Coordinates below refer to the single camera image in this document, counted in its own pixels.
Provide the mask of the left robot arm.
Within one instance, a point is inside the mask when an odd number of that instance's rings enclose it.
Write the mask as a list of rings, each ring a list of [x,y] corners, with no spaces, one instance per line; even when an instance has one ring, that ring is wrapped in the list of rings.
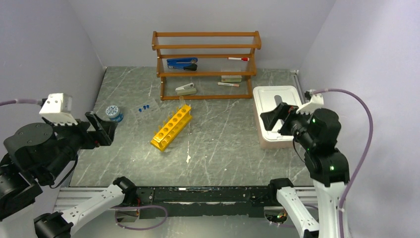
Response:
[[[52,186],[80,150],[110,146],[117,123],[87,112],[87,120],[54,123],[51,119],[21,127],[4,141],[0,163],[0,235],[3,238],[69,238],[104,211],[131,206],[137,187],[119,177],[103,192],[62,212],[34,217],[36,197]]]

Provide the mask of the yellow test tube rack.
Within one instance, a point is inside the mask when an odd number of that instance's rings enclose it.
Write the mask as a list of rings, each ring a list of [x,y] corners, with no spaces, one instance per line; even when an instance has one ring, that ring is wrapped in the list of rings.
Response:
[[[187,104],[176,108],[176,111],[164,121],[164,125],[155,132],[150,144],[163,152],[192,119],[191,109],[191,106]]]

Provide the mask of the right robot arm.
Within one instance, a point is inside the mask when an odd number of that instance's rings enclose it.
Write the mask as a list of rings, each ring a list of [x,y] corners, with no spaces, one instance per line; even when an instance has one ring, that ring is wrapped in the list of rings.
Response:
[[[317,196],[318,219],[307,210],[289,179],[272,180],[267,199],[285,209],[301,238],[347,238],[347,217],[340,198],[350,175],[347,158],[336,148],[341,129],[339,116],[325,108],[303,114],[298,110],[297,106],[280,103],[260,117],[267,131],[281,120],[278,132],[292,136],[305,149],[305,165]]]

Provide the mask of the white plastic lid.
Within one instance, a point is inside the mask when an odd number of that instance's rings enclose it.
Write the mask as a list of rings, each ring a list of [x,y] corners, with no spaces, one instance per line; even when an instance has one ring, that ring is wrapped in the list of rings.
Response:
[[[253,89],[253,98],[258,114],[272,111],[282,102],[295,106],[302,105],[298,91],[294,86],[258,86]],[[278,131],[282,127],[282,122],[278,121],[275,127]]]

